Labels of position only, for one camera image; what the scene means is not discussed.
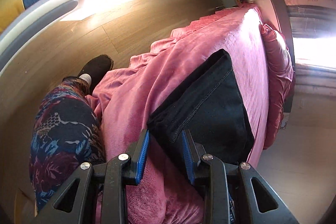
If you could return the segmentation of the black pants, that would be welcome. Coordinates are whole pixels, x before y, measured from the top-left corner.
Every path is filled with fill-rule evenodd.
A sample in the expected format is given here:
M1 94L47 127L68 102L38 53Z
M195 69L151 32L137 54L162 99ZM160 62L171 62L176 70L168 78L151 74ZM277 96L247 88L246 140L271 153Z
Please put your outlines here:
M147 129L183 176L184 130L224 163L246 161L255 139L228 52L216 51L185 78L150 115Z

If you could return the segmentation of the floral patterned trouser leg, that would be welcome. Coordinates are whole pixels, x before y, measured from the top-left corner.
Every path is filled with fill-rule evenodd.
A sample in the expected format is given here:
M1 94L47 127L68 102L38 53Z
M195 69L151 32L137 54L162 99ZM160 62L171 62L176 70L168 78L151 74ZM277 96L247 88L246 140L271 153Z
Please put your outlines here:
M100 122L86 96L83 79L67 77L39 107L31 141L29 174L37 210L83 162L105 162Z

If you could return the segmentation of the pink bed sheet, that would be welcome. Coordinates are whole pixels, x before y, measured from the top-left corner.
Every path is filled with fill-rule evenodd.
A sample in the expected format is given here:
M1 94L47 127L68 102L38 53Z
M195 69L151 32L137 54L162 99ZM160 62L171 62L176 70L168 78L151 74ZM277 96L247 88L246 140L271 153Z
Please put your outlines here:
M268 66L260 35L262 17L255 5L225 9L173 30L150 51L108 72L87 97L101 123L106 158L137 141L150 114L212 53L231 57L255 144L248 162L257 166L264 147L269 109ZM130 223L201 223L203 200L151 141L138 186L126 188Z

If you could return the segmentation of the crumpled red duvet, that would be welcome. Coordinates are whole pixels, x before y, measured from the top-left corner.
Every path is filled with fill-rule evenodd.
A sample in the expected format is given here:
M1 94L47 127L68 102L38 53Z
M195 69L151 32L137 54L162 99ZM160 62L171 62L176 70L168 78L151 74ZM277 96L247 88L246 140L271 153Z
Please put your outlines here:
M284 103L291 90L294 70L284 36L268 24L260 25L268 65L269 110L264 149L276 140L284 118Z

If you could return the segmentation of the black shoe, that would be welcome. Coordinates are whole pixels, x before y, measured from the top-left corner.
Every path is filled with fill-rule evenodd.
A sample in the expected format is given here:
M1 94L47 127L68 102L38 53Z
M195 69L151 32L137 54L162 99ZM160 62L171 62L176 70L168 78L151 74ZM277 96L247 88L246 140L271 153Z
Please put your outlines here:
M100 55L88 61L78 74L78 78L89 85L91 95L104 76L113 69L114 61L108 55Z

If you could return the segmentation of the patterned right curtain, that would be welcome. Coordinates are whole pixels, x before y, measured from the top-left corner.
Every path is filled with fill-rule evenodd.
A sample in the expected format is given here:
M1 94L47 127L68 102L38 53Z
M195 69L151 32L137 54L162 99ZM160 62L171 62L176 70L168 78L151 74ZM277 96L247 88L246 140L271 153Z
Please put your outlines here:
M296 93L335 97L335 68L296 64L294 91Z

